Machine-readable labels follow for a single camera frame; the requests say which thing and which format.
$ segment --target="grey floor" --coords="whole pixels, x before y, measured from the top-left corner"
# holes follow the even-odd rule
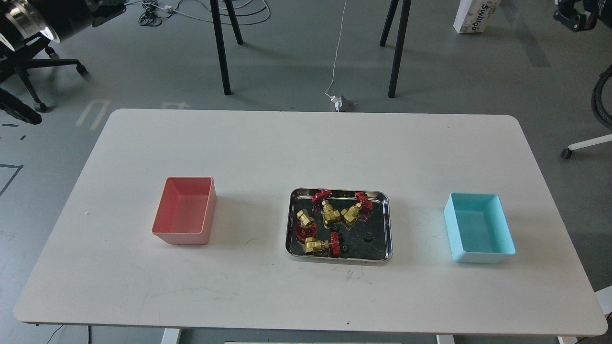
[[[176,0],[161,0],[175,4]],[[244,26],[244,46],[225,39],[234,95],[222,93],[212,26],[175,16],[141,28],[139,5],[56,51],[89,69],[33,70],[51,107],[43,123],[0,114],[0,343],[46,343],[57,326],[19,323],[12,309],[108,115],[118,108],[332,111],[330,82],[344,1],[269,0],[272,18]],[[350,0],[333,94],[377,113],[485,113],[515,116],[531,145],[595,291],[612,285],[612,144],[559,158],[570,143],[607,135],[590,109],[599,73],[612,59],[612,31],[573,33],[552,20],[552,0],[504,0],[486,33],[458,35],[459,0],[414,1],[397,98],[387,99],[394,39],[378,46],[387,1]],[[246,9],[258,9],[256,0]],[[204,17],[195,1],[181,9]],[[397,23],[391,30],[395,37]],[[32,104],[12,78],[2,87]],[[605,89],[612,109],[612,85]],[[93,341],[157,343],[161,329],[94,327]],[[83,326],[58,331],[53,343],[84,343]],[[583,343],[608,343],[612,335]],[[186,331],[182,343],[403,342],[435,343],[432,335],[270,331]],[[554,343],[554,338],[457,337],[457,343]]]

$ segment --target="chair wheel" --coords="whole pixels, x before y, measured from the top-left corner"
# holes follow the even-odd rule
[[[85,68],[85,66],[84,66],[84,65],[79,64],[79,65],[77,65],[77,66],[76,66],[76,71],[77,71],[77,72],[78,72],[80,75],[83,75],[83,74],[87,73],[87,68]]]
[[[46,112],[47,106],[45,103],[36,103],[36,105],[34,105],[34,109],[38,112]]]
[[[53,58],[53,56],[52,56],[52,55],[58,56],[58,55],[55,53],[55,50],[54,50],[52,47],[46,47],[46,48],[45,48],[45,53],[46,53],[47,55],[49,55],[49,57],[50,57],[50,58]]]
[[[573,154],[573,150],[569,149],[569,148],[565,148],[563,151],[561,151],[561,157],[563,159],[569,159],[572,157]]]

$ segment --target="table leg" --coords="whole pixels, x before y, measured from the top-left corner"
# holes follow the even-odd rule
[[[451,335],[436,335],[436,340],[438,344],[455,344],[455,337]]]
[[[231,27],[234,29],[234,35],[236,36],[236,42],[242,45],[242,34],[240,33],[240,26],[238,26],[238,19],[236,19],[236,13],[234,12],[234,5],[231,0],[225,2],[225,7],[228,9],[229,20],[231,21]]]
[[[603,314],[612,313],[612,285],[595,292],[599,305],[602,306]]]
[[[389,82],[389,98],[395,98],[397,75],[400,73],[401,53],[404,50],[404,39],[406,38],[406,27],[408,26],[410,3],[411,0],[403,0],[401,5],[400,28],[397,32],[397,43],[395,44],[395,55],[393,56],[393,67],[391,68],[391,81]]]
[[[389,36],[389,30],[391,29],[391,23],[393,23],[393,17],[395,17],[395,10],[397,10],[397,3],[400,0],[391,0],[389,6],[389,13],[387,13],[387,20],[384,22],[384,28],[382,29],[382,36],[380,46],[384,47],[387,44],[387,37]]]
[[[225,58],[225,44],[223,43],[223,31],[221,29],[221,15],[219,14],[218,0],[211,0],[212,25],[215,28],[215,40],[217,41],[217,54],[219,55],[219,67],[221,68],[221,80],[223,81],[223,93],[231,94],[230,74],[228,73],[228,62]]]
[[[181,329],[164,329],[162,344],[178,344],[181,337]]]
[[[578,341],[576,337],[557,337],[559,344],[574,344]]]

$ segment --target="white cable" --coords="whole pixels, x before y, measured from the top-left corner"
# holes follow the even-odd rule
[[[266,9],[267,9],[267,11],[268,11],[268,15],[267,15],[267,17],[266,17],[265,19],[262,19],[262,20],[260,20],[260,21],[256,21],[256,22],[254,22],[254,23],[238,24],[239,26],[246,26],[246,25],[255,25],[255,24],[260,24],[260,23],[263,23],[264,21],[266,21],[266,20],[270,19],[270,17],[272,16],[272,12],[270,12],[270,7],[268,6],[268,4],[267,4],[266,0],[261,0],[261,2],[263,2],[263,3],[264,3],[264,6],[266,6]],[[153,5],[153,4],[151,4],[151,5],[152,5],[152,6],[157,7],[158,9],[162,9],[162,10],[164,10],[164,8],[163,8],[163,7],[160,7],[160,6],[158,6],[158,5]],[[183,12],[181,12],[181,11],[173,10],[173,13],[178,13],[178,14],[180,14],[180,15],[184,15],[185,17],[187,17],[187,18],[191,18],[191,19],[200,20],[200,21],[205,21],[205,22],[207,22],[207,23],[213,23],[213,21],[212,21],[212,20],[207,20],[207,19],[202,19],[202,18],[198,18],[198,17],[193,17],[193,16],[191,16],[191,15],[189,15],[189,14],[186,14],[186,13],[183,13]]]
[[[335,73],[336,73],[336,60],[338,59],[338,49],[340,48],[340,39],[342,38],[342,25],[344,24],[344,12],[346,10],[346,2],[347,2],[347,0],[345,0],[345,6],[342,9],[342,20],[340,21],[340,34],[338,35],[338,45],[336,46],[336,57],[334,57],[334,68],[332,68],[332,82],[329,83],[329,87],[325,90],[325,92],[323,92],[330,99],[333,98],[333,97],[331,95],[327,94],[327,92],[329,91],[330,88],[332,88],[332,85],[334,84],[334,77],[335,77]]]
[[[251,2],[253,2],[253,0],[248,0],[245,4],[242,4],[242,5],[238,6],[238,7],[234,7],[234,10],[241,9],[241,8],[245,7],[246,5],[250,4]],[[224,9],[223,7],[219,7],[219,9],[220,10],[227,10],[227,9]]]

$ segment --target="metal tray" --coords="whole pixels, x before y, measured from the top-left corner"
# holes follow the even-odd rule
[[[360,213],[359,220],[351,227],[348,227],[344,222],[337,222],[329,229],[323,225],[323,217],[321,215],[321,206],[314,206],[312,198],[318,192],[325,189],[296,189],[291,193],[289,201],[289,216],[287,219],[287,237],[285,248],[287,252],[295,257],[300,257],[306,260],[323,260],[323,261],[367,261],[367,262],[383,262],[391,258],[393,252],[391,247],[391,227],[389,222],[389,199],[379,191],[364,191],[368,199],[372,201],[374,208],[368,213]],[[332,192],[332,196],[328,199],[334,209],[341,211],[344,208],[349,208],[357,202],[355,192],[358,190],[334,190],[327,189]],[[297,212],[302,209],[308,210],[310,216],[315,220],[318,226],[317,240],[330,241],[331,231],[337,231],[341,234],[340,247],[348,246],[348,251],[340,252],[338,258],[329,256],[310,256],[305,255],[304,244],[299,242],[294,235],[294,228],[299,226]],[[365,238],[370,234],[370,241]]]

